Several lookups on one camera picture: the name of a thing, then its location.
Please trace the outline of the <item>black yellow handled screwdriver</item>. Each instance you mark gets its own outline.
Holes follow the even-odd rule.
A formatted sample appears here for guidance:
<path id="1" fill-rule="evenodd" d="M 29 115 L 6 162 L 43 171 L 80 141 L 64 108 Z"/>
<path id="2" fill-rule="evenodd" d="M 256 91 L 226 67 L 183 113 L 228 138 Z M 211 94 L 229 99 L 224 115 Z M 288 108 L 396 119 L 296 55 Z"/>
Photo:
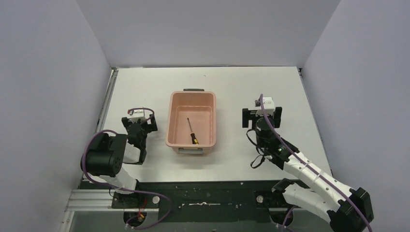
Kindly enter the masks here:
<path id="1" fill-rule="evenodd" d="M 193 144 L 193 145 L 198 145 L 198 144 L 199 144 L 199 142 L 198 142 L 198 140 L 197 140 L 197 138 L 196 138 L 195 133 L 193 132 L 193 129 L 192 129 L 192 126 L 191 126 L 191 122 L 190 122 L 190 119 L 189 119 L 189 118 L 187 118 L 187 121 L 188 121 L 188 124 L 189 124 L 189 129 L 190 129 L 190 137 L 191 137 L 191 142 L 192 142 L 192 144 Z"/>

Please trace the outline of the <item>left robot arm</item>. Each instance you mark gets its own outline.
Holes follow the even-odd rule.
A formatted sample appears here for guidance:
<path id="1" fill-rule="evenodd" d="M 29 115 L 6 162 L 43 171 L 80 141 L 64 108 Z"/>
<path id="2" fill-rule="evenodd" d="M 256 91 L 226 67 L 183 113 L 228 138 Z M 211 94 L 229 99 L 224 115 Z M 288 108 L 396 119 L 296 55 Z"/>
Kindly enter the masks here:
<path id="1" fill-rule="evenodd" d="M 80 167 L 90 182 L 113 188 L 116 193 L 124 195 L 126 204 L 136 208 L 143 201 L 144 191 L 139 189 L 139 181 L 130 176 L 122 165 L 142 165 L 145 162 L 147 136 L 158 127 L 154 114 L 123 117 L 121 122 L 125 134 L 102 130 L 91 138 Z"/>

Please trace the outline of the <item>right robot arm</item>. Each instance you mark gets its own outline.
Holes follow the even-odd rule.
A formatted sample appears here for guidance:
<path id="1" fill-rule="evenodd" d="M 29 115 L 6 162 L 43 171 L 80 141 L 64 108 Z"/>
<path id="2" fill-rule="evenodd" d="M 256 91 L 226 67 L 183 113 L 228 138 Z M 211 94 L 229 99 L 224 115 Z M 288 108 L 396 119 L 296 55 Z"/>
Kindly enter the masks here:
<path id="1" fill-rule="evenodd" d="M 261 162 L 269 161 L 306 185 L 302 187 L 284 178 L 273 186 L 272 192 L 285 203 L 325 220 L 335 232 L 370 231 L 374 213 L 369 193 L 336 180 L 283 139 L 275 130 L 280 127 L 281 113 L 281 107 L 242 110 L 242 127 L 255 132 L 256 140 L 250 142 L 261 156 Z"/>

